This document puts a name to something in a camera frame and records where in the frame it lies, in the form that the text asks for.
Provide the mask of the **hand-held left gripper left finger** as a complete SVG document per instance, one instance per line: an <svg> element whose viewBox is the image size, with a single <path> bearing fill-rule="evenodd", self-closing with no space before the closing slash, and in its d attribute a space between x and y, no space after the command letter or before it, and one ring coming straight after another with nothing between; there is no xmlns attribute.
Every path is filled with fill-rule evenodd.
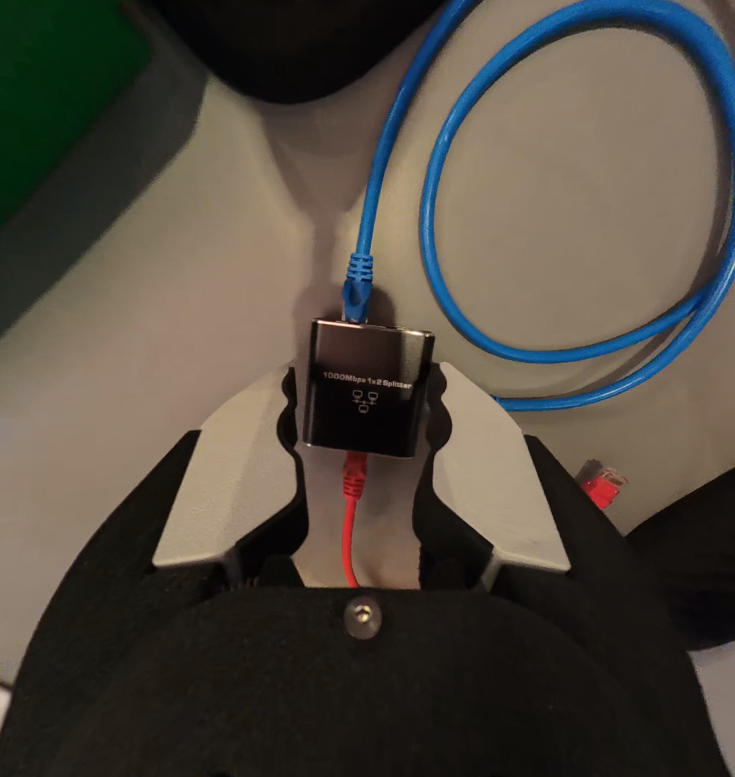
<svg viewBox="0 0 735 777"><path fill-rule="evenodd" d="M207 418L152 557L156 568L256 569L265 555L300 548L308 505L296 408L295 368L283 366Z"/></svg>

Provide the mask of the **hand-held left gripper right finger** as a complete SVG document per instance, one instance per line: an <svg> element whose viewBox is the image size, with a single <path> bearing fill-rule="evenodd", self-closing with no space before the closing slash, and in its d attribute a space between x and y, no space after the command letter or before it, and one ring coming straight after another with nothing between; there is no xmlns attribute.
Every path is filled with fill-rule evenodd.
<svg viewBox="0 0 735 777"><path fill-rule="evenodd" d="M525 436L498 402L449 363L427 383L429 446L412 504L419 579L445 565L465 586L493 586L502 567L565 574L570 562Z"/></svg>

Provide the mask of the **black ethernet splitter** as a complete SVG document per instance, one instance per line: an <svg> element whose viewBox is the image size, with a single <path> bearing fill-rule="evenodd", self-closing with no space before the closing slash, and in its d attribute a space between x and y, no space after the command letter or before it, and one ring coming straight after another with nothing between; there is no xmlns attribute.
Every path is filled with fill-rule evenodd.
<svg viewBox="0 0 735 777"><path fill-rule="evenodd" d="M304 443L411 459L434 344L419 329L312 320Z"/></svg>

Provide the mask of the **green plastic bin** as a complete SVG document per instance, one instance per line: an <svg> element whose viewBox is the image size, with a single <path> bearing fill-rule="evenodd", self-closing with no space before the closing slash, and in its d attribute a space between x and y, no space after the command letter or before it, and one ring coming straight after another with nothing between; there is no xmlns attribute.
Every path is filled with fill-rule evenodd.
<svg viewBox="0 0 735 777"><path fill-rule="evenodd" d="M0 229L151 60L118 1L0 1Z"/></svg>

